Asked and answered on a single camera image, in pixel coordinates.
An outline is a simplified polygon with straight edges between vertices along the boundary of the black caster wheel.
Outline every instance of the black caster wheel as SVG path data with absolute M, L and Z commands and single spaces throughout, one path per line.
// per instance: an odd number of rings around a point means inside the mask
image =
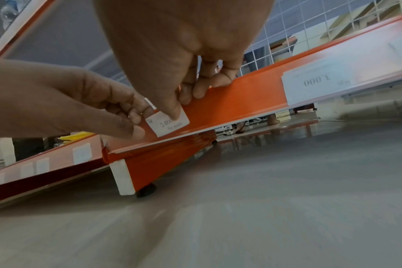
M 153 185 L 152 183 L 150 183 L 147 186 L 145 186 L 144 188 L 142 188 L 141 190 L 137 191 L 136 197 L 142 198 L 142 197 L 149 196 L 152 193 L 154 193 L 155 190 L 157 190 L 157 187 L 155 185 Z

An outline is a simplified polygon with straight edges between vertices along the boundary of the gray floor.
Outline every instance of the gray floor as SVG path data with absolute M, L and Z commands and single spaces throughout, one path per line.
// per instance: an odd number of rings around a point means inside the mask
M 105 171 L 1 208 L 0 267 L 402 267 L 402 120 L 247 131 L 156 185 Z

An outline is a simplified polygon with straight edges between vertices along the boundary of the wire grid wall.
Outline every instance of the wire grid wall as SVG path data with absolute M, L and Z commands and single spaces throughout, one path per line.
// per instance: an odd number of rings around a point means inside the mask
M 402 13 L 402 0 L 278 0 L 238 76 Z

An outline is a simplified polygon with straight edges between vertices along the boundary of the store shelving unit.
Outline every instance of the store shelving unit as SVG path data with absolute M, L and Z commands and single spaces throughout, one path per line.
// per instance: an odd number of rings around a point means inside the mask
M 120 193 L 133 194 L 214 141 L 215 128 L 401 80 L 402 57 L 394 48 L 394 41 L 400 39 L 402 15 L 244 75 L 228 87 L 210 89 L 204 99 L 193 100 L 183 108 L 190 124 L 161 138 L 143 122 L 141 126 L 147 133 L 143 140 L 110 137 L 102 142 L 99 136 L 92 136 L 18 162 L 0 170 L 0 174 L 5 174 L 5 183 L 20 180 L 23 169 L 43 158 L 49 158 L 50 163 L 52 159 L 61 162 L 56 171 L 77 167 L 82 163 L 73 162 L 73 149 L 89 143 L 93 156 L 90 161 L 103 157 L 110 164 Z M 338 91 L 307 94 L 301 101 L 288 104 L 282 76 L 324 59 L 343 62 L 352 73 L 351 85 Z

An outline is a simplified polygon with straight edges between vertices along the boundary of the hand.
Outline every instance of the hand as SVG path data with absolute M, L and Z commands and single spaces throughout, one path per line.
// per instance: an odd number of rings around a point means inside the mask
M 134 124 L 153 113 L 131 88 L 84 69 L 0 60 L 0 137 L 88 131 L 140 139 L 145 132 Z
M 173 119 L 180 101 L 229 85 L 273 0 L 94 0 L 110 45 L 136 91 Z M 197 80 L 198 57 L 202 63 Z M 223 68 L 216 74 L 217 61 Z M 175 94 L 180 85 L 181 90 Z

